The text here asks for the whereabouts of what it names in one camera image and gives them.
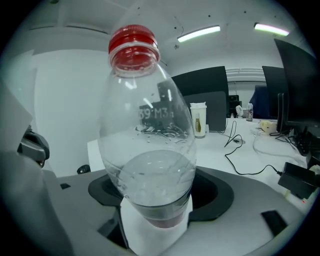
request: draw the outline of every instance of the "black monitor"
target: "black monitor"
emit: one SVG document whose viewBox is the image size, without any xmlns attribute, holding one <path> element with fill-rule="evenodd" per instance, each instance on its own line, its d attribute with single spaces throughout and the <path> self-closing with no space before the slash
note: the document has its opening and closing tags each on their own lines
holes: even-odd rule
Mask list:
<svg viewBox="0 0 320 256">
<path fill-rule="evenodd" d="M 210 131 L 224 131 L 226 129 L 226 98 L 223 91 L 198 93 L 183 97 L 187 106 L 190 103 L 205 102 L 206 124 Z"/>
<path fill-rule="evenodd" d="M 224 92 L 229 114 L 229 89 L 225 66 L 209 67 L 172 77 L 182 96 Z"/>
<path fill-rule="evenodd" d="M 320 75 L 318 61 L 301 48 L 275 39 L 288 85 L 290 126 L 320 126 Z"/>
<path fill-rule="evenodd" d="M 278 117 L 278 94 L 288 91 L 285 70 L 281 67 L 262 66 L 268 91 L 269 116 Z"/>
</svg>

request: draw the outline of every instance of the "white ceiling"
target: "white ceiling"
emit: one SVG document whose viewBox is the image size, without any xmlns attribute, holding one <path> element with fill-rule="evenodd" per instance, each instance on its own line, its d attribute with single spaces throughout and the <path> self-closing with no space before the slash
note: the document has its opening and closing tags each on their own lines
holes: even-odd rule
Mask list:
<svg viewBox="0 0 320 256">
<path fill-rule="evenodd" d="M 200 52 L 273 47 L 277 36 L 254 30 L 256 22 L 286 29 L 291 32 L 287 41 L 299 41 L 293 19 L 271 0 L 60 0 L 57 4 L 46 0 L 30 19 L 30 29 L 72 26 L 107 34 L 128 24 L 144 25 L 155 34 L 166 63 Z M 212 25 L 220 25 L 221 31 L 183 43 L 177 40 L 181 34 Z"/>
</svg>

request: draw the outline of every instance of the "blue object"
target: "blue object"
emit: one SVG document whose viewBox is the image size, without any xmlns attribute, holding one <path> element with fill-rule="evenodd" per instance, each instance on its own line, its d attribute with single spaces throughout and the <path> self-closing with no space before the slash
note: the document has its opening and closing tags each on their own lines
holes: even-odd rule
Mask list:
<svg viewBox="0 0 320 256">
<path fill-rule="evenodd" d="M 256 85 L 249 103 L 253 104 L 253 118 L 271 119 L 269 116 L 269 97 L 266 86 Z"/>
</svg>

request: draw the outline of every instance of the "bottle neck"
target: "bottle neck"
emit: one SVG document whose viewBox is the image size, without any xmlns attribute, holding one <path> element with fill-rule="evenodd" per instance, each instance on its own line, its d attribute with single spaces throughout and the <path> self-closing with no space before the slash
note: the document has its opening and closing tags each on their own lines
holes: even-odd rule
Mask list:
<svg viewBox="0 0 320 256">
<path fill-rule="evenodd" d="M 116 75 L 144 76 L 154 70 L 159 59 L 159 52 L 152 48 L 130 44 L 110 53 L 110 64 Z"/>
</svg>

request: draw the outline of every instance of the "plastic bottle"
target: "plastic bottle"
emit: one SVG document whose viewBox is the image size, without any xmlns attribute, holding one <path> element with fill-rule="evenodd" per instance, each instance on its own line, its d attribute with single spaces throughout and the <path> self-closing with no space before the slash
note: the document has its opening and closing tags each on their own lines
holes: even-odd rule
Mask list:
<svg viewBox="0 0 320 256">
<path fill-rule="evenodd" d="M 98 145 L 123 196 L 150 223 L 168 228 L 184 216 L 196 145 L 188 107 L 159 60 L 148 28 L 128 25 L 112 35 Z"/>
<path fill-rule="evenodd" d="M 251 122 L 254 119 L 254 105 L 252 103 L 248 103 L 246 106 L 247 109 L 247 116 L 246 120 Z"/>
</svg>

